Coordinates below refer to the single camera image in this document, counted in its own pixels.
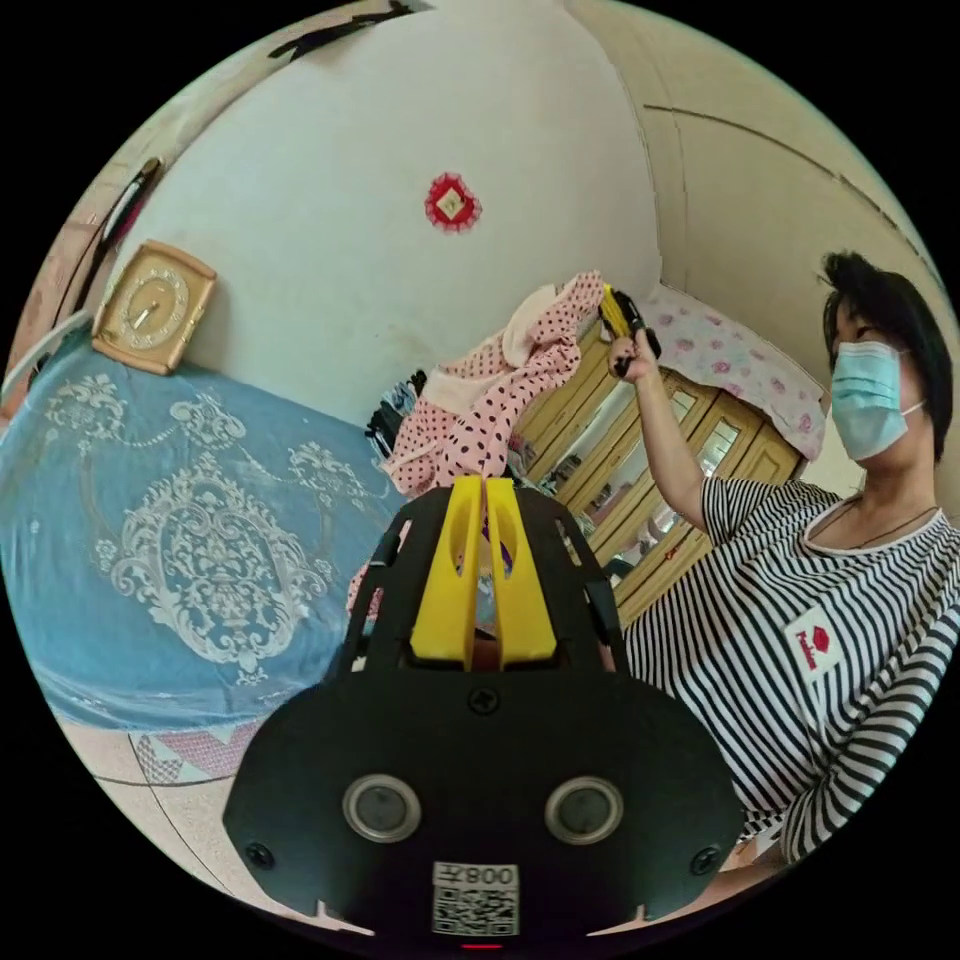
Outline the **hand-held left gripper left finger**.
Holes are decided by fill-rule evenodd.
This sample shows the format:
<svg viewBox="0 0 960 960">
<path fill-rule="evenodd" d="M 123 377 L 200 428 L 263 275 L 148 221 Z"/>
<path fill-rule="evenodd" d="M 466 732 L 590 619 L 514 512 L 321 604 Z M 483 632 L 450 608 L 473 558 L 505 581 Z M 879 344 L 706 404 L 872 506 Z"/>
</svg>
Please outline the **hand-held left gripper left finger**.
<svg viewBox="0 0 960 960">
<path fill-rule="evenodd" d="M 463 476 L 449 488 L 410 647 L 418 661 L 468 669 L 475 639 L 482 478 Z"/>
</svg>

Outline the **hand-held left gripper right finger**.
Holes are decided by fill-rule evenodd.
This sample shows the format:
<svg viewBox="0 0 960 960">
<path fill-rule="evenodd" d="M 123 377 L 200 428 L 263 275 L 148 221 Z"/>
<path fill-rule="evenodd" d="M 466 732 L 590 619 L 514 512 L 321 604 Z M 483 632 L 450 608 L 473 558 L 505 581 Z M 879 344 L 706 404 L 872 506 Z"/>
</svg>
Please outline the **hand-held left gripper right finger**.
<svg viewBox="0 0 960 960">
<path fill-rule="evenodd" d="M 510 480 L 487 481 L 486 509 L 500 667 L 545 664 L 554 658 L 557 641 Z"/>
</svg>

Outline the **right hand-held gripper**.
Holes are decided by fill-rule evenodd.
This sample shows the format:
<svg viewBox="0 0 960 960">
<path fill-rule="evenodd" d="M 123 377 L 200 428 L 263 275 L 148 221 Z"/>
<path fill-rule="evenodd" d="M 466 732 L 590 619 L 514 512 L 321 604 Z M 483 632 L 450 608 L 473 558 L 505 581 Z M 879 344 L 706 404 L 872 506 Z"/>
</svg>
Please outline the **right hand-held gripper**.
<svg viewBox="0 0 960 960">
<path fill-rule="evenodd" d="M 605 329 L 617 340 L 629 339 L 636 346 L 643 342 L 654 364 L 660 360 L 662 348 L 656 333 L 648 326 L 632 298 L 609 284 L 604 286 L 600 316 Z"/>
</svg>

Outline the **person's right hand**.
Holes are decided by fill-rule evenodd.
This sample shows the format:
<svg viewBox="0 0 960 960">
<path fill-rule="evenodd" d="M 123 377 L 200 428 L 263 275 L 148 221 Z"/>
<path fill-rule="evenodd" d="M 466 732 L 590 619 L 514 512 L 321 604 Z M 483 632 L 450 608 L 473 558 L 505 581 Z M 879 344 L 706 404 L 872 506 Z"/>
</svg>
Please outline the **person's right hand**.
<svg viewBox="0 0 960 960">
<path fill-rule="evenodd" d="M 651 328 L 637 329 L 631 337 L 620 337 L 610 345 L 608 369 L 617 380 L 639 386 L 661 379 L 660 348 Z"/>
</svg>

